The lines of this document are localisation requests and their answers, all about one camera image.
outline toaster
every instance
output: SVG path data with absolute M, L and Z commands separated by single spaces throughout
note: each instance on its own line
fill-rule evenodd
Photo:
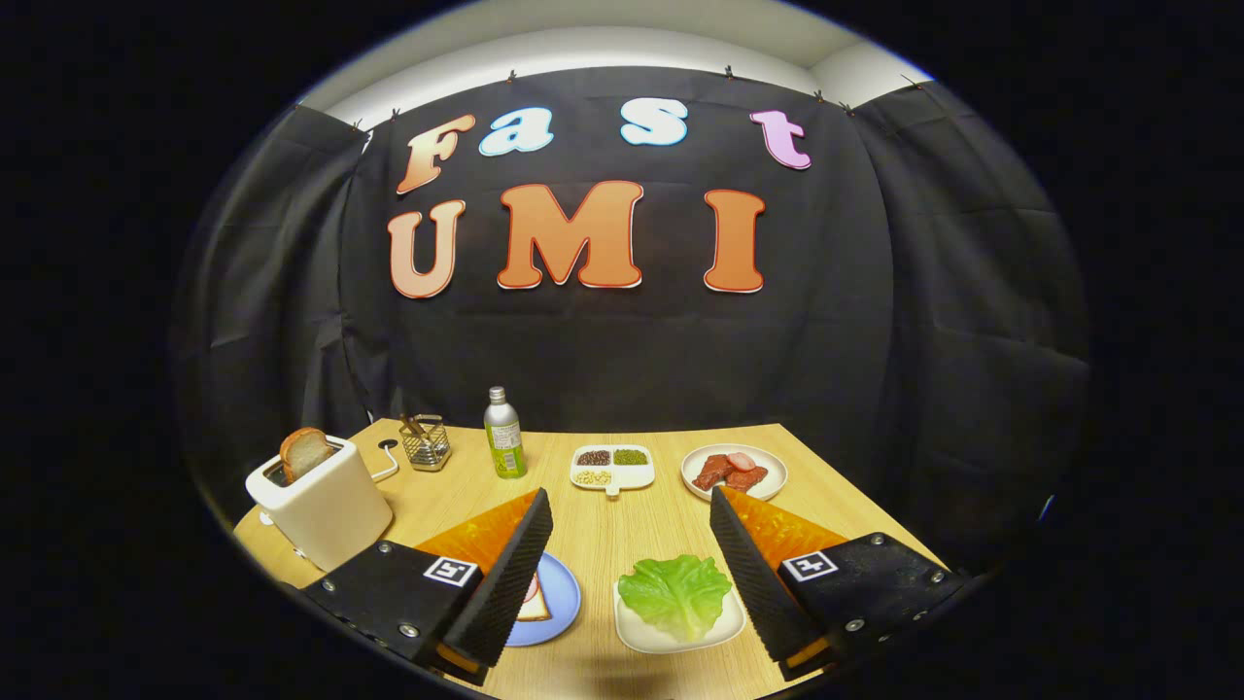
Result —
M 295 548 L 331 572 L 374 543 L 393 520 L 384 496 L 348 440 L 326 436 L 331 458 L 287 484 L 281 456 L 246 477 L 246 491 Z

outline green lettuce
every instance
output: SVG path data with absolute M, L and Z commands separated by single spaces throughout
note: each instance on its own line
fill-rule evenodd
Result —
M 657 562 L 642 560 L 633 574 L 618 579 L 618 596 L 643 622 L 679 642 L 699 642 L 722 617 L 722 601 L 730 579 L 717 571 L 713 558 L 683 555 Z

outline silver bottle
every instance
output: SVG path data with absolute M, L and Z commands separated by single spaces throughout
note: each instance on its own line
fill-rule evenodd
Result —
M 519 430 L 519 413 L 505 400 L 505 388 L 488 390 L 488 410 L 484 412 L 484 431 L 493 454 L 493 469 L 501 479 L 519 479 L 527 474 L 522 458 L 522 433 Z

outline sandwich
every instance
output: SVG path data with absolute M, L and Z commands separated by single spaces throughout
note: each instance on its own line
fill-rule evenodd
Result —
M 552 619 L 552 614 L 549 613 L 549 606 L 545 604 L 544 589 L 540 587 L 540 574 L 536 573 L 531 577 L 531 586 L 527 587 L 527 597 L 522 601 L 522 607 L 519 608 L 519 622 L 535 623 L 549 619 Z
M 313 428 L 299 429 L 281 443 L 281 469 L 286 484 L 294 484 L 300 477 L 331 458 L 333 449 L 323 431 Z

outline wire mesh cup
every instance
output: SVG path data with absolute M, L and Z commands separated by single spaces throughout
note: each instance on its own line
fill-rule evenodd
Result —
M 423 435 L 417 435 L 404 425 L 397 430 L 411 467 L 420 472 L 439 472 L 449 459 L 449 434 L 445 433 L 444 419 L 419 414 L 413 421 L 423 429 Z

